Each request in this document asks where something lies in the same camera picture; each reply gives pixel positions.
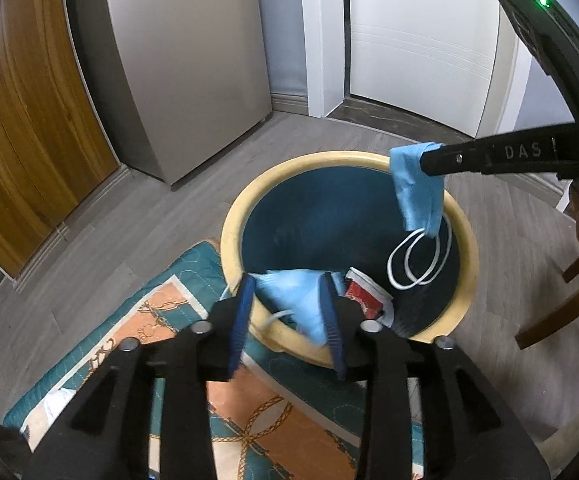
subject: light blue wall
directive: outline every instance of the light blue wall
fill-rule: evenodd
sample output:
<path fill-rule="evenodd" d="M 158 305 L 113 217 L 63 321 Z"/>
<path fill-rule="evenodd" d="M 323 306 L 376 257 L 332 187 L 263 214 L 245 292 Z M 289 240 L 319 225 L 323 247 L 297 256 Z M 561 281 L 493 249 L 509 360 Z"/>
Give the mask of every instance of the light blue wall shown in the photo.
<path fill-rule="evenodd" d="M 270 91 L 307 95 L 302 0 L 259 0 Z"/>
<path fill-rule="evenodd" d="M 557 0 L 579 26 L 579 0 Z M 553 79 L 533 59 L 516 129 L 573 121 Z"/>

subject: wooden cabinet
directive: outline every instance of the wooden cabinet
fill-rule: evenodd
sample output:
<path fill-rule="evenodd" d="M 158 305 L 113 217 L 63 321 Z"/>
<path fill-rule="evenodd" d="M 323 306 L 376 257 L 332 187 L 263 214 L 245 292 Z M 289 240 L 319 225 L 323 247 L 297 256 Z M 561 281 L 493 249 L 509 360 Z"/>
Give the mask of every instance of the wooden cabinet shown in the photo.
<path fill-rule="evenodd" d="M 62 0 L 0 0 L 0 266 L 18 275 L 117 167 L 76 67 Z"/>

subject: white door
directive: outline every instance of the white door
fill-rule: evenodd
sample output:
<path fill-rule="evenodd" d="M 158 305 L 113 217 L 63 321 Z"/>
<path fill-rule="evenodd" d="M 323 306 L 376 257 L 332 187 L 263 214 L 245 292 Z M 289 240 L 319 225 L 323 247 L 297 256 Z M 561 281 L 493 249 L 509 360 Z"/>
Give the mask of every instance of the white door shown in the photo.
<path fill-rule="evenodd" d="M 349 0 L 352 94 L 476 136 L 492 76 L 497 0 Z"/>

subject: refrigerator door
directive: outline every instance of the refrigerator door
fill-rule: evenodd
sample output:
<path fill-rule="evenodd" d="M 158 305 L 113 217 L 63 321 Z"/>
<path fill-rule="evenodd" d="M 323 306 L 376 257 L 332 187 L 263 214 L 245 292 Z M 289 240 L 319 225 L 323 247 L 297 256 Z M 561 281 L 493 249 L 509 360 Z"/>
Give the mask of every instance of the refrigerator door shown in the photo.
<path fill-rule="evenodd" d="M 271 110 L 258 0 L 108 0 L 138 113 L 173 184 Z"/>

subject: screw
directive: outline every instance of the screw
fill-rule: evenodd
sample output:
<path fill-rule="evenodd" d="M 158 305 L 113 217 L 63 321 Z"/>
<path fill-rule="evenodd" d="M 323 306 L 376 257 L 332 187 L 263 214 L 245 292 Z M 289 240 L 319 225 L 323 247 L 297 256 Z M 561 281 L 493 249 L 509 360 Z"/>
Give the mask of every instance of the screw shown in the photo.
<path fill-rule="evenodd" d="M 212 330 L 212 324 L 205 319 L 197 321 L 192 325 L 192 332 L 194 332 L 195 334 L 205 334 L 210 330 Z"/>
<path fill-rule="evenodd" d="M 366 319 L 361 323 L 361 329 L 363 332 L 380 332 L 383 330 L 383 325 L 373 319 Z"/>
<path fill-rule="evenodd" d="M 434 344 L 442 350 L 452 350 L 454 348 L 454 339 L 448 335 L 439 335 L 434 340 Z"/>
<path fill-rule="evenodd" d="M 119 348 L 124 352 L 131 352 L 140 346 L 140 341 L 135 337 L 126 337 L 119 343 Z"/>

